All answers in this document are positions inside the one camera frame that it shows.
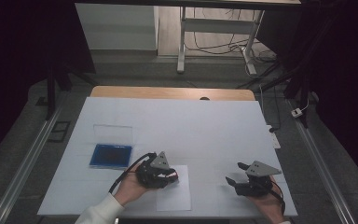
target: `white power adapter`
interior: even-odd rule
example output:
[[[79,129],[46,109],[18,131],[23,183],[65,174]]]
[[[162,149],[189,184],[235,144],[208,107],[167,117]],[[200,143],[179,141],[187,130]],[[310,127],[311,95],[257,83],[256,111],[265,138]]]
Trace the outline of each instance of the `white power adapter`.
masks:
[[[300,108],[294,109],[292,110],[292,116],[294,118],[298,118],[302,115],[302,111],[300,110]]]

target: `wooden floor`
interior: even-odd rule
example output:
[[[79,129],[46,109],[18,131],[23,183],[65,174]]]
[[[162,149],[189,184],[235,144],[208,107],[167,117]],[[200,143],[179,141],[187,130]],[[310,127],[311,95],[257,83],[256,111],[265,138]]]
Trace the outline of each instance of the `wooden floor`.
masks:
[[[158,55],[159,56],[177,56],[180,41],[180,14],[179,7],[159,7],[159,30],[158,30]],[[222,9],[222,8],[201,8],[188,7],[186,9],[187,18],[198,19],[216,19],[216,20],[242,20],[251,21],[254,12],[252,10]],[[238,49],[232,52],[228,46],[235,47],[236,44],[243,45],[247,43],[248,35],[232,34],[206,34],[192,33],[185,34],[186,56],[220,56],[220,57],[242,57]],[[194,50],[199,48],[209,48],[221,46],[220,48],[203,49],[208,52]],[[255,41],[253,45],[255,55],[259,52],[268,50],[263,44]]]

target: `hand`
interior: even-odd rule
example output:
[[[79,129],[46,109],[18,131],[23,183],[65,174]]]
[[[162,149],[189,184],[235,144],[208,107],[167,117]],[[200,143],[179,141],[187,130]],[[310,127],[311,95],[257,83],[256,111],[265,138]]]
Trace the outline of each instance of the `hand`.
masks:
[[[120,186],[114,197],[122,205],[126,205],[132,201],[139,199],[144,193],[151,189],[146,189],[139,182],[135,171],[139,164],[136,164],[130,172],[121,181]]]
[[[271,181],[275,182],[274,177],[270,177]],[[272,190],[281,195],[279,188],[272,184]],[[258,210],[269,220],[270,223],[276,224],[284,222],[281,204],[277,198],[272,194],[267,194],[261,197],[247,197],[252,203],[257,206]]]

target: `triangular metal plate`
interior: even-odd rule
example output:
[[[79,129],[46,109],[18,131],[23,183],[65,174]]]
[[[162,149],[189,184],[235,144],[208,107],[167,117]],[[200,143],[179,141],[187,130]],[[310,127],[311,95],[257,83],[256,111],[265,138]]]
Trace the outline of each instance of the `triangular metal plate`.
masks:
[[[253,176],[266,176],[266,175],[278,175],[281,174],[282,171],[268,166],[261,161],[254,161],[252,165],[246,170],[247,175]]]
[[[158,156],[156,156],[156,158],[152,161],[152,163],[150,163],[150,166],[163,170],[169,170],[170,165],[168,164],[167,158],[165,157],[165,152],[160,152]]]

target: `person's left hand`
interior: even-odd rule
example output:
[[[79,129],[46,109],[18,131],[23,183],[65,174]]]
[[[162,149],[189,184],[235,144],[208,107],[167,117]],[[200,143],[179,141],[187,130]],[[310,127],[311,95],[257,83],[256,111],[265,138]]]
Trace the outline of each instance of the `person's left hand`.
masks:
[[[121,181],[114,197],[122,205],[139,199],[144,193],[152,189],[146,189],[138,182],[135,171],[140,164],[136,164]]]

